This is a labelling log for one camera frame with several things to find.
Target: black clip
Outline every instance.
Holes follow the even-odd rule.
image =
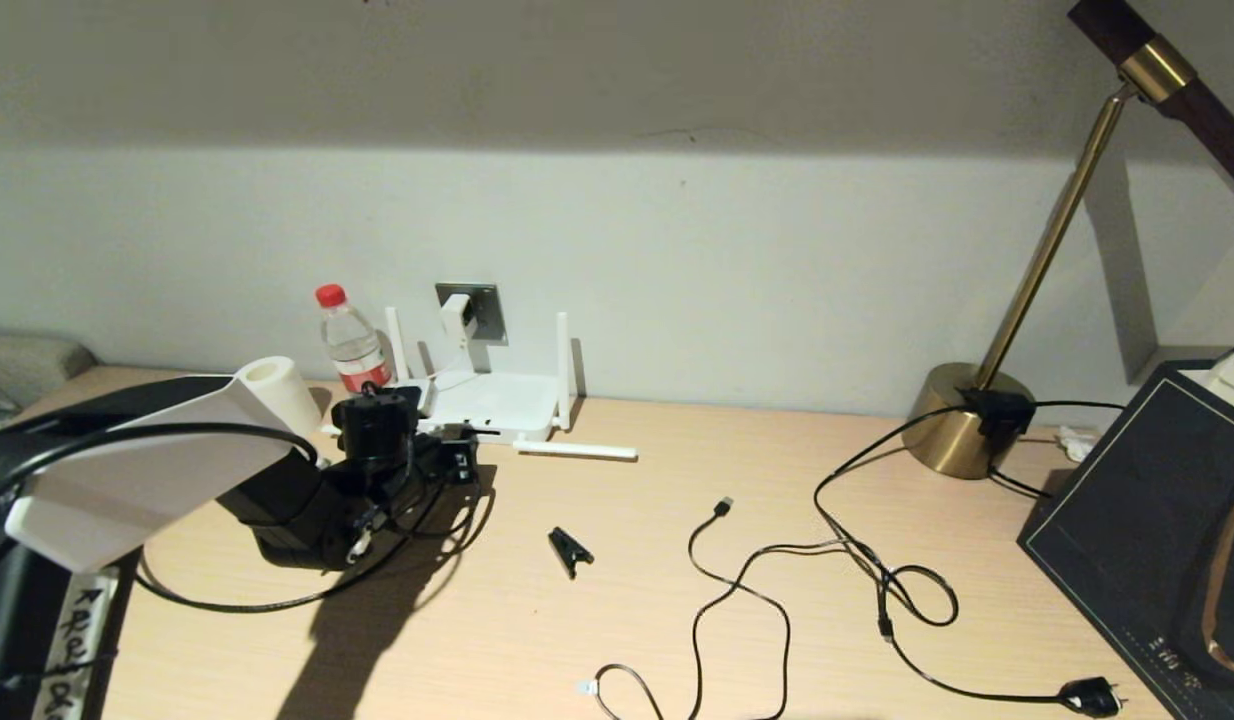
[[[581,543],[575,541],[570,534],[563,532],[561,529],[553,529],[549,538],[554,552],[559,556],[559,562],[563,562],[563,569],[568,571],[568,579],[575,580],[578,578],[578,561],[594,564],[595,556],[581,547]]]

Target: white wall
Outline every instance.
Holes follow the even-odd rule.
[[[1234,110],[1234,0],[1138,6]],[[0,1],[0,329],[111,363],[328,375],[323,282],[443,361],[469,279],[495,368],[565,309],[591,395],[902,414],[981,357],[1114,85],[1069,2],[88,7]],[[1113,156],[1157,336],[1233,343],[1233,193],[1145,107]],[[1124,364],[1082,212],[1006,369]]]

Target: handwritten label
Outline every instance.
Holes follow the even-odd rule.
[[[106,626],[106,614],[110,611],[111,598],[118,584],[118,571],[106,568],[100,573],[75,574],[67,585],[65,598],[60,601],[58,624],[53,634],[53,647],[49,647],[44,671],[69,664],[80,664],[95,659],[101,631]],[[33,720],[81,720],[83,698],[88,693],[88,682],[93,678],[93,667],[64,676],[54,676],[39,683],[39,694],[35,701]]]

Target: desk surface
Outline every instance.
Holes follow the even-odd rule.
[[[96,368],[31,410],[172,375]],[[495,466],[494,493],[482,501],[492,510],[460,553],[420,541],[353,592],[270,615],[197,611],[135,589],[105,718],[598,719],[576,683],[607,662],[634,666],[664,714],[685,716],[694,703],[690,624],[722,589],[689,564],[691,530],[719,498],[735,499],[698,541],[701,562],[723,576],[764,543],[829,538],[810,500],[814,484],[893,425],[586,400],[568,441],[636,446],[639,462],[481,446],[480,464]],[[1045,432],[1033,436],[1004,471],[1039,487],[1071,464]],[[320,445],[334,452],[327,438]],[[928,564],[959,592],[961,616],[949,629],[893,613],[900,642],[933,676],[980,692],[1037,694],[1107,676],[1130,700],[1120,718],[1167,716],[1016,547],[1027,498],[938,475],[903,451],[837,480],[823,498],[888,564]],[[557,525],[595,555],[575,582],[547,542]],[[276,601],[334,582],[267,564],[215,503],[159,534],[147,557],[169,587],[201,600]],[[872,584],[844,555],[769,556],[748,582],[785,603],[792,619],[786,718],[1075,716],[1061,706],[965,700],[909,673],[879,637]],[[933,614],[945,610],[940,593],[914,589]],[[701,718],[772,713],[782,652],[776,611],[749,597],[726,603],[701,622]],[[653,716],[629,678],[603,683],[605,700],[623,719]]]

